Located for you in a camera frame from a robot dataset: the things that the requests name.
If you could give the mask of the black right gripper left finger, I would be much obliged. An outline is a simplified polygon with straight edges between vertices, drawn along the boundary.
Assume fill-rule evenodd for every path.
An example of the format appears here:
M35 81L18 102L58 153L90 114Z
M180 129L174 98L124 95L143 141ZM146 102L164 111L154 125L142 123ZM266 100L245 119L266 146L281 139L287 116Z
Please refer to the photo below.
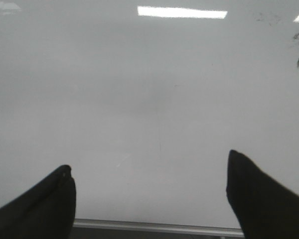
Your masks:
M76 186L69 165L0 208L0 239L67 239L76 213Z

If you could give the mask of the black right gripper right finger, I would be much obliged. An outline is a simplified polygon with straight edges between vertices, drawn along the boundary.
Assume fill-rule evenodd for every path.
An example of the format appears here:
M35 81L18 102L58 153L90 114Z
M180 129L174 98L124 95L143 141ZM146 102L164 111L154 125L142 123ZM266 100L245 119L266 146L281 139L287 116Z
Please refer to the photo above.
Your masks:
M299 196L230 150L227 200L247 239L299 239Z

